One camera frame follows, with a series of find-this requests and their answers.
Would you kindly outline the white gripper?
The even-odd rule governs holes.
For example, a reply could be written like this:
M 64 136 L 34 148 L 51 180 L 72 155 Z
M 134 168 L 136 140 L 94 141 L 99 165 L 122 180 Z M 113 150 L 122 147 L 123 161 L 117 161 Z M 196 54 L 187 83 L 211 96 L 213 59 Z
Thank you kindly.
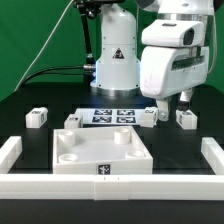
M 141 57 L 140 90 L 145 97 L 164 99 L 180 93 L 177 109 L 187 111 L 193 88 L 206 81 L 208 47 L 168 48 L 147 46 Z M 158 100 L 159 120 L 169 119 L 169 101 Z

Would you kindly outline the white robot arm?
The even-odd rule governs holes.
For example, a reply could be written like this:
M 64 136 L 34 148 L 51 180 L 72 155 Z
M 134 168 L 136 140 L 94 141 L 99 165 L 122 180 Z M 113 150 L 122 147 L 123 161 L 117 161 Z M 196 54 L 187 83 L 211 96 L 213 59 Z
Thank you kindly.
M 215 0 L 135 1 L 157 19 L 138 34 L 131 13 L 114 2 L 102 5 L 101 56 L 91 88 L 110 96 L 139 91 L 156 101 L 166 121 L 171 96 L 178 94 L 178 108 L 186 111 L 193 88 L 209 74 Z

